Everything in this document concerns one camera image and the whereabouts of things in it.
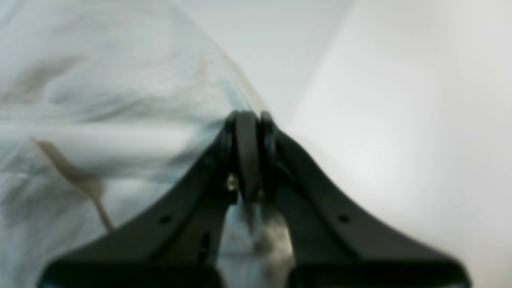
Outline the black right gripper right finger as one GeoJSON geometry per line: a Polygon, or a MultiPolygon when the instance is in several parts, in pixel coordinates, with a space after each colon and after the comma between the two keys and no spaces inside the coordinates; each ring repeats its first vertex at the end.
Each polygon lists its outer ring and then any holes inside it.
{"type": "Polygon", "coordinates": [[[351,200],[270,113],[259,123],[262,196],[288,225],[289,288],[470,288],[455,258],[415,241],[351,200]]]}

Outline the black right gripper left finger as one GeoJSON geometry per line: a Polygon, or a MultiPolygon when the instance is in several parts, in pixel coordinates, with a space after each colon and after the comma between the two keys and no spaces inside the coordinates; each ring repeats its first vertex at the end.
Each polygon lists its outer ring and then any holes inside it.
{"type": "Polygon", "coordinates": [[[51,262],[39,288],[221,288],[224,217],[258,200],[258,117],[231,113],[182,179],[114,232],[51,262]]]}

